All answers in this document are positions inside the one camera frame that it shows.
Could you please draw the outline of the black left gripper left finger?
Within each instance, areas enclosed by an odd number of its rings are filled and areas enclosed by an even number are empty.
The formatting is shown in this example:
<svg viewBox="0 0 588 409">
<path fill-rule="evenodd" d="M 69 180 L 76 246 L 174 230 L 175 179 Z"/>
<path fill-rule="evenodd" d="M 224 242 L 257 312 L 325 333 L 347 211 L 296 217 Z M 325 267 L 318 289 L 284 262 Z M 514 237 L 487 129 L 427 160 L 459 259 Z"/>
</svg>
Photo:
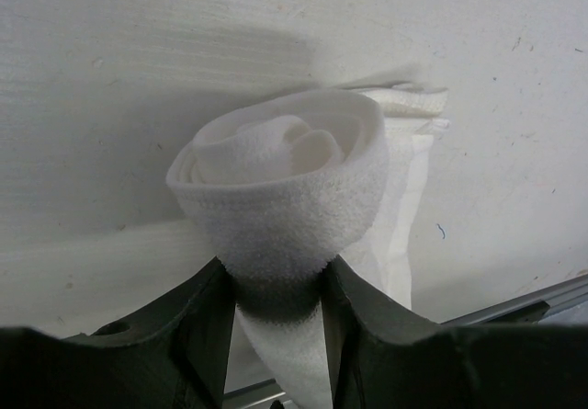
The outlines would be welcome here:
<svg viewBox="0 0 588 409">
<path fill-rule="evenodd" d="M 4 408 L 220 408 L 235 310 L 218 259 L 93 334 L 1 330 Z"/>
</svg>

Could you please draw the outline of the white towel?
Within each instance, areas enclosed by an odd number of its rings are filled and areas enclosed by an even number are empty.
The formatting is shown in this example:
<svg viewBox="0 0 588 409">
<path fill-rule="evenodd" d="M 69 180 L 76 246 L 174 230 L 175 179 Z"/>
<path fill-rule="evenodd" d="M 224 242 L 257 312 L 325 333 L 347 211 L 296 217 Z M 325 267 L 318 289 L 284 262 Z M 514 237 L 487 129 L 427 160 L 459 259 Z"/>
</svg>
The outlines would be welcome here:
<svg viewBox="0 0 588 409">
<path fill-rule="evenodd" d="M 231 277 L 244 333 L 300 408 L 332 406 L 330 261 L 412 304 L 409 237 L 446 104 L 445 88 L 415 84 L 279 97 L 209 122 L 168 170 Z"/>
</svg>

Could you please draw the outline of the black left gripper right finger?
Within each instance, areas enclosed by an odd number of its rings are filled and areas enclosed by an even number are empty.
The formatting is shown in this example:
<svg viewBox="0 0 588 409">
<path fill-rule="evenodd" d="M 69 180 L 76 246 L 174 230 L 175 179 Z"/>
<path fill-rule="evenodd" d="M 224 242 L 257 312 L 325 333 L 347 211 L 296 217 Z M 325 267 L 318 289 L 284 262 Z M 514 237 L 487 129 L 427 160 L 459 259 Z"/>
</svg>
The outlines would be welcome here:
<svg viewBox="0 0 588 409">
<path fill-rule="evenodd" d="M 336 408 L 587 405 L 587 324 L 437 324 L 339 258 L 322 311 Z"/>
</svg>

